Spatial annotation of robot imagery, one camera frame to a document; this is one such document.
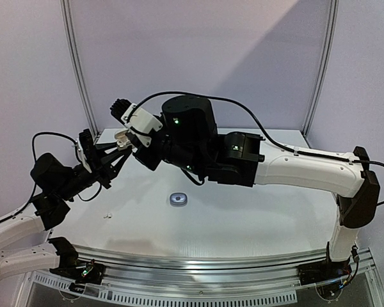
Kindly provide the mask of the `white earbud charging case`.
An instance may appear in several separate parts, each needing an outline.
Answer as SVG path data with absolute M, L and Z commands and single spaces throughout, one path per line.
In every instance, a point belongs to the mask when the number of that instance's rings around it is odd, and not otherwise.
M 128 148 L 132 148 L 132 143 L 127 137 L 127 132 L 127 129 L 121 129 L 115 132 L 114 138 L 118 150 L 126 150 Z

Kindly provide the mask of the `blue-grey earbud charging case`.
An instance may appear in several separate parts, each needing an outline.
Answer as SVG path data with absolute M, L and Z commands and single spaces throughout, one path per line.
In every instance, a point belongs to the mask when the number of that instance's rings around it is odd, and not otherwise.
M 183 207 L 188 203 L 188 196 L 185 193 L 172 193 L 169 202 L 173 207 Z

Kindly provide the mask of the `white earbud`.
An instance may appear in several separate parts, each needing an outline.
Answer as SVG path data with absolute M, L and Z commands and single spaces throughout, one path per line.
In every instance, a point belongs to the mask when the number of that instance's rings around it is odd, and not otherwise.
M 111 219 L 112 218 L 112 213 L 108 212 L 107 214 L 104 215 L 104 219 Z

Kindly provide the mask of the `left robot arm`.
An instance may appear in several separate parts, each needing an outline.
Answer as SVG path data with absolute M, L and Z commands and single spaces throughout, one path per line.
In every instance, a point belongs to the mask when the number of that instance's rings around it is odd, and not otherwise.
M 0 221 L 0 281 L 39 269 L 49 269 L 78 283 L 102 281 L 104 266 L 92 260 L 81 261 L 74 246 L 64 237 L 20 251 L 4 250 L 24 237 L 61 224 L 70 210 L 67 202 L 94 183 L 109 189 L 131 155 L 132 147 L 119 149 L 116 143 L 88 143 L 82 151 L 81 163 L 73 168 L 62 165 L 51 153 L 42 154 L 35 162 L 30 175 L 42 192 L 32 197 L 25 208 Z

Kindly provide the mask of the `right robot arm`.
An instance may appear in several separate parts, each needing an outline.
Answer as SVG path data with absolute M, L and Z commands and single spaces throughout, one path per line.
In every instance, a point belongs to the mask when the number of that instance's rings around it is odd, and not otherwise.
M 131 104 L 122 120 L 135 157 L 149 169 L 167 162 L 198 184 L 292 185 L 335 193 L 337 220 L 328 257 L 318 265 L 324 279 L 342 270 L 359 230 L 374 218 L 380 183 L 362 147 L 333 153 L 283 145 L 266 133 L 219 134 L 211 100 L 200 95 L 177 94 L 160 115 Z

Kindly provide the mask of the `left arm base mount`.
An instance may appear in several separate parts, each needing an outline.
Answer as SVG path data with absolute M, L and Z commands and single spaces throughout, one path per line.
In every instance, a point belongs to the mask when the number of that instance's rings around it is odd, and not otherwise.
M 49 269 L 49 272 L 64 278 L 73 279 L 75 283 L 100 285 L 102 283 L 106 266 L 94 259 L 84 261 L 77 256 L 60 256 L 59 266 Z

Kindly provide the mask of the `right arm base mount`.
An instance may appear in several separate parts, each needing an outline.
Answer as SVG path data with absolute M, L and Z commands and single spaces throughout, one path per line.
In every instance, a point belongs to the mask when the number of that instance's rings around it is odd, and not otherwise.
M 297 266 L 297 276 L 301 285 L 329 281 L 348 275 L 351 269 L 349 263 L 350 258 L 345 261 L 334 262 L 326 257 L 324 260 Z

